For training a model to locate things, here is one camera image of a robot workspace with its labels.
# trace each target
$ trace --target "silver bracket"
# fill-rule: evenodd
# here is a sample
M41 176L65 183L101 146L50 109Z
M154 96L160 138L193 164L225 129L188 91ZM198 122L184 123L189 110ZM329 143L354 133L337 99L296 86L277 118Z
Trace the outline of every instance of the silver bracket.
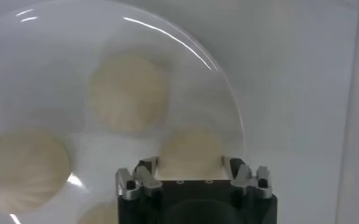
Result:
M255 189L258 198L266 199L272 197L270 171L265 166L260 166L257 170Z
M242 188L243 194L246 195L247 187L254 185L251 168L245 164L240 165L236 178L231 180L230 184Z
M153 192L158 191L163 186L163 183L156 180L144 166L137 167L134 175L135 179L141 182L146 195L149 197L152 196Z
M117 194L124 200L136 200L140 196L140 185L133 179L126 168L118 169L116 173Z

